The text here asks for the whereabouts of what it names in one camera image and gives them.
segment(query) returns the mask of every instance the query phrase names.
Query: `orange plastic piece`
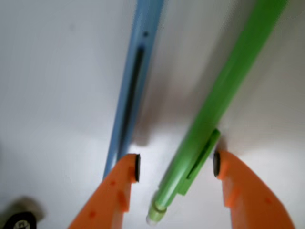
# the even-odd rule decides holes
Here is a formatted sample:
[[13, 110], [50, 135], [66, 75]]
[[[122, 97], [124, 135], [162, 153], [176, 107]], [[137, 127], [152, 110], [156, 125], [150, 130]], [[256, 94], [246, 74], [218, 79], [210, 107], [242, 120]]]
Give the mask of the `orange plastic piece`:
[[131, 184], [137, 182], [137, 154], [127, 154], [103, 180], [69, 229], [121, 229], [129, 210]]
[[293, 229], [284, 206], [262, 180], [241, 160], [220, 151], [224, 205], [231, 209], [234, 229]]

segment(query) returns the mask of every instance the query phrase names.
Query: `dark slot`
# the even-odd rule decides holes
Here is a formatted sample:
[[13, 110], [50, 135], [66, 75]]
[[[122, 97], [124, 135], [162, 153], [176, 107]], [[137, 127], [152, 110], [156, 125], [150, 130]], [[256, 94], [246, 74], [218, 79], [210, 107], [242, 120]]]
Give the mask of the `dark slot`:
[[123, 120], [123, 125], [122, 125], [122, 135], [121, 135], [119, 152], [122, 149], [123, 140], [126, 137], [126, 131], [127, 131], [131, 111], [132, 111], [132, 102], [134, 100], [135, 89], [136, 89], [138, 79], [139, 79], [139, 73], [141, 70], [143, 56], [144, 56], [144, 48], [140, 47], [137, 50], [137, 54], [136, 54], [135, 62], [134, 62], [134, 66], [133, 66], [132, 80], [131, 80], [131, 84], [129, 86], [129, 93], [128, 93], [128, 97], [127, 97], [127, 104], [125, 107], [124, 120]]

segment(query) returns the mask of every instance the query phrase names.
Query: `black object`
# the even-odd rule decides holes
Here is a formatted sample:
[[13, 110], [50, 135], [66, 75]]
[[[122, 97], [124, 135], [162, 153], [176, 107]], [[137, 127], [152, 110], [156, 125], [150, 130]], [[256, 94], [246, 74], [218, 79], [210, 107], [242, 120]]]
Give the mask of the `black object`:
[[36, 218], [31, 212], [22, 212], [11, 216], [3, 229], [36, 229], [36, 225]]
[[216, 177], [220, 172], [220, 154], [218, 152], [214, 153], [213, 166], [214, 166], [214, 176]]
[[135, 160], [135, 179], [138, 182], [140, 181], [140, 164], [141, 164], [141, 157], [140, 154], [138, 154]]

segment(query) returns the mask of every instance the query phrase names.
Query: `pencil eraser end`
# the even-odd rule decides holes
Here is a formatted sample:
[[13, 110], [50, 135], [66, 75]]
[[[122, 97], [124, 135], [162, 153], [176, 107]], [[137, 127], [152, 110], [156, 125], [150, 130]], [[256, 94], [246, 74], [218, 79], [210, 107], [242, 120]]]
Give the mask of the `pencil eraser end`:
[[158, 224], [158, 222], [151, 220], [149, 216], [146, 217], [146, 222], [149, 226], [156, 226]]

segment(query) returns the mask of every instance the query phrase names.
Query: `pencil clip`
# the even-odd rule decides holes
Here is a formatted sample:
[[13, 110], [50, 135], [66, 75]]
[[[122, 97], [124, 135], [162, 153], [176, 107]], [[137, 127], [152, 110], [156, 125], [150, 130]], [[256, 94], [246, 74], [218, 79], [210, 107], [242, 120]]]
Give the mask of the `pencil clip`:
[[199, 154], [197, 160], [195, 161], [194, 164], [192, 164], [191, 168], [188, 169], [188, 171], [189, 171], [188, 175], [186, 176], [185, 180], [179, 186], [179, 189], [178, 189], [179, 194], [184, 196], [187, 193], [187, 191], [189, 190], [193, 181], [197, 177], [200, 169], [202, 168], [203, 164], [205, 163], [206, 159], [208, 158], [210, 153], [213, 152], [214, 149], [216, 148], [220, 135], [221, 135], [220, 131], [217, 129], [214, 129], [209, 140], [207, 141], [203, 150]]

